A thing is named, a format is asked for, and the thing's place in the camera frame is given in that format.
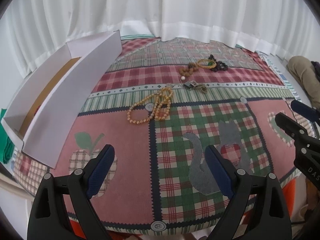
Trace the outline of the small silver pendant jewelry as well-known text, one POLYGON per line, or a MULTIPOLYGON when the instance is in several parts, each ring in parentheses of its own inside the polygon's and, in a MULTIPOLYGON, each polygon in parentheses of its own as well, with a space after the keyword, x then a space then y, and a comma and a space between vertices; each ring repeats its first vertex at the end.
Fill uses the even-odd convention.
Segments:
POLYGON ((197 83, 194 80, 188 81, 186 76, 181 76, 180 81, 182 83, 182 87, 188 90, 199 90, 201 93, 206 94, 208 89, 202 83, 197 83))

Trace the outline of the green cloth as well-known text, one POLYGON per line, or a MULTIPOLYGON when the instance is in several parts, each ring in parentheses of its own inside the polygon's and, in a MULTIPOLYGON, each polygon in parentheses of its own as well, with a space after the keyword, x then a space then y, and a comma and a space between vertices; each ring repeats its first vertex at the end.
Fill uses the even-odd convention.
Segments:
POLYGON ((3 126, 0 125, 0 160, 1 163, 7 164, 12 158, 14 152, 14 144, 7 135, 3 126))

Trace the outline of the purple cloth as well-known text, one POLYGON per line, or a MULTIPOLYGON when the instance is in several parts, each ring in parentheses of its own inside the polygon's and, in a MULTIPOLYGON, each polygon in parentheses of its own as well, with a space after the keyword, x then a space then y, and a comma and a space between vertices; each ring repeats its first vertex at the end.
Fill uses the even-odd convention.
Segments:
POLYGON ((315 69, 316 76, 319 78, 320 77, 320 63, 317 61, 312 61, 311 63, 315 69))

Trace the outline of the white cardboard box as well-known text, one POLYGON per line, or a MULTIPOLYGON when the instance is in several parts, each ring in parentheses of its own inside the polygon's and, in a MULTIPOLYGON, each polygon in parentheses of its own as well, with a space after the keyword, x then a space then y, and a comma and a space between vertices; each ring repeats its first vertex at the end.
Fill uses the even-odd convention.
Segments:
POLYGON ((113 31, 67 42, 44 61, 1 120, 18 151, 55 168, 80 108, 121 52, 113 31))

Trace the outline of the white curtain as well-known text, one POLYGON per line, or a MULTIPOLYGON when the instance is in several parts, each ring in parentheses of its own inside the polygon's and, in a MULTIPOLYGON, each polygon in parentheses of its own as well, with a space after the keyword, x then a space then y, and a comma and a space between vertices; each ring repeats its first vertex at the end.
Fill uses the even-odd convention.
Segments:
POLYGON ((319 25, 304 0, 12 0, 1 63, 26 77, 66 42, 115 30, 319 60, 319 25))

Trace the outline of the patchwork plaid bed cover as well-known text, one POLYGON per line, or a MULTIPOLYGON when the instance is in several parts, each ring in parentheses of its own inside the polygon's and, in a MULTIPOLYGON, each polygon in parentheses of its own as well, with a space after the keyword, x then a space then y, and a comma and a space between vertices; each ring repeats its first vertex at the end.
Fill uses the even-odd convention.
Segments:
POLYGON ((115 158, 91 200, 108 230, 175 235, 217 223, 228 198, 204 169, 204 150, 256 176, 274 173, 281 185, 298 176, 293 140, 275 123, 281 112, 312 137, 316 126, 292 111, 295 98, 228 94, 228 49, 186 38, 128 40, 93 89, 67 135, 54 176, 82 168, 110 144, 115 158), (182 87, 181 76, 206 94, 182 87))

